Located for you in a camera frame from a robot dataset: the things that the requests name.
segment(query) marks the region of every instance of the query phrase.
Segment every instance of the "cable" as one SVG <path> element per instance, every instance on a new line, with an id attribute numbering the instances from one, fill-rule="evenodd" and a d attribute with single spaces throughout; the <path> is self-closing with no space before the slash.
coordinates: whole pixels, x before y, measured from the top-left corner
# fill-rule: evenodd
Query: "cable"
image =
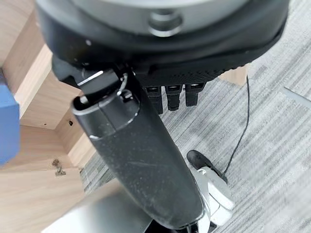
<path id="1" fill-rule="evenodd" d="M 230 167 L 230 165 L 231 165 L 232 159 L 233 159 L 233 157 L 234 157 L 234 154 L 235 154 L 235 152 L 237 151 L 237 149 L 238 149 L 238 147 L 239 147 L 239 145 L 240 145 L 240 143 L 241 143 L 241 141 L 242 141 L 242 138 L 243 138 L 243 136 L 244 136 L 244 134 L 245 134 L 245 132 L 246 132 L 246 130 L 247 130 L 247 127 L 248 127 L 248 122 L 249 122 L 249 105 L 250 105 L 248 76 L 246 77 L 246 83 L 247 83 L 247 121 L 246 121 L 246 126 L 245 126 L 245 129 L 244 129 L 244 131 L 243 131 L 243 133 L 242 133 L 242 135 L 241 135 L 241 137 L 240 137 L 240 139 L 239 139 L 239 141 L 238 141 L 236 147 L 234 148 L 234 150 L 233 150 L 233 152 L 232 152 L 232 155 L 231 155 L 230 160 L 229 160 L 229 162 L 228 162 L 227 168 L 225 169 L 225 171 L 224 171 L 223 174 L 222 174 L 222 178 L 223 178 L 223 177 L 225 176 L 225 174 L 227 173 L 227 171 L 228 171 L 228 169 L 229 169 L 229 167 Z"/>

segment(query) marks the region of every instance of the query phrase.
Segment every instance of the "metal hinge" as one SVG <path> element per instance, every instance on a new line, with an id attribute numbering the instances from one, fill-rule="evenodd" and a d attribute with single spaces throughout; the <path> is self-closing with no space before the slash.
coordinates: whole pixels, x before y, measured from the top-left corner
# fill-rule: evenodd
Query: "metal hinge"
<path id="1" fill-rule="evenodd" d="M 61 163 L 59 162 L 58 159 L 55 159 L 53 161 L 52 165 L 57 168 L 57 170 L 55 172 L 55 176 L 65 176 L 66 175 L 66 172 L 63 171 L 62 165 L 61 165 Z"/>

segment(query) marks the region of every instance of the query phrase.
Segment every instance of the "floor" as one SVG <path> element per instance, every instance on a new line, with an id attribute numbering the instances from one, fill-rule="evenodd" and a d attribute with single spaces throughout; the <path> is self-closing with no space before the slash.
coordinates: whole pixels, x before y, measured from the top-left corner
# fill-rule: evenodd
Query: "floor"
<path id="1" fill-rule="evenodd" d="M 310 10 L 293 0 L 282 40 L 250 67 L 250 124 L 227 173 L 236 208 L 217 233 L 311 232 Z M 216 79 L 197 107 L 184 103 L 161 116 L 173 140 L 224 170 L 245 126 L 246 86 Z M 87 193 L 113 178 L 96 154 L 81 175 Z"/>

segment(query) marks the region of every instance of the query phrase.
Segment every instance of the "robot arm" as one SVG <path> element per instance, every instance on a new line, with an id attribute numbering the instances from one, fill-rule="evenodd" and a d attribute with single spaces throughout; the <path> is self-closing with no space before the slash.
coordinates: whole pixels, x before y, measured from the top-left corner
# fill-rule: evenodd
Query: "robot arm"
<path id="1" fill-rule="evenodd" d="M 130 200 L 129 209 L 143 219 L 137 222 L 142 231 L 136 232 L 150 232 L 153 219 L 167 232 L 201 233 L 210 220 L 223 225 L 231 217 L 234 203 L 225 182 L 212 167 L 191 173 L 157 115 L 163 111 L 161 87 L 170 110 L 178 109 L 183 85 L 186 105 L 196 105 L 207 82 L 253 61 L 279 40 L 288 4 L 36 0 L 40 28 L 54 53 L 53 71 L 60 81 L 83 91 L 73 100 L 72 111 L 120 182 L 119 198 Z M 104 196 L 107 200 L 118 194 L 114 188 Z M 96 224 L 102 213 L 95 211 L 100 196 L 83 201 L 57 222 L 69 224 L 67 216 L 81 213 L 79 221 L 84 216 L 85 226 L 92 229 L 90 223 Z M 129 214 L 132 224 L 135 216 Z"/>

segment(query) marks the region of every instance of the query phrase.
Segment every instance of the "light wood surface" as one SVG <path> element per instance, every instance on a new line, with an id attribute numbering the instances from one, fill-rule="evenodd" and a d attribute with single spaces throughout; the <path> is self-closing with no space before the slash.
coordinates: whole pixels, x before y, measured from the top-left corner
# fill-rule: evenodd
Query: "light wood surface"
<path id="1" fill-rule="evenodd" d="M 3 65 L 33 8 L 34 0 L 0 1 L 0 67 Z"/>
<path id="2" fill-rule="evenodd" d="M 32 13 L 3 65 L 9 88 L 19 103 L 20 118 L 51 71 L 51 58 Z"/>
<path id="3" fill-rule="evenodd" d="M 1 233 L 41 232 L 83 198 L 77 168 L 54 172 L 0 172 Z"/>
<path id="4" fill-rule="evenodd" d="M 247 66 L 248 65 L 229 70 L 223 73 L 221 76 L 219 76 L 219 78 L 222 80 L 226 80 L 229 83 L 243 86 L 246 83 Z"/>
<path id="5" fill-rule="evenodd" d="M 10 90 L 14 94 L 18 91 L 27 72 L 44 46 L 44 40 L 40 29 L 36 26 L 34 12 L 31 13 L 27 21 L 25 19 L 24 24 L 25 26 L 15 41 L 2 67 Z"/>
<path id="6" fill-rule="evenodd" d="M 20 123 L 54 130 L 80 90 L 57 80 L 51 71 L 28 106 Z"/>
<path id="7" fill-rule="evenodd" d="M 52 166 L 54 159 L 58 159 L 64 168 L 72 167 L 55 131 L 21 126 L 20 152 L 1 167 L 0 172 L 54 169 Z"/>
<path id="8" fill-rule="evenodd" d="M 95 148 L 69 109 L 55 129 L 72 164 L 83 168 L 95 153 Z"/>

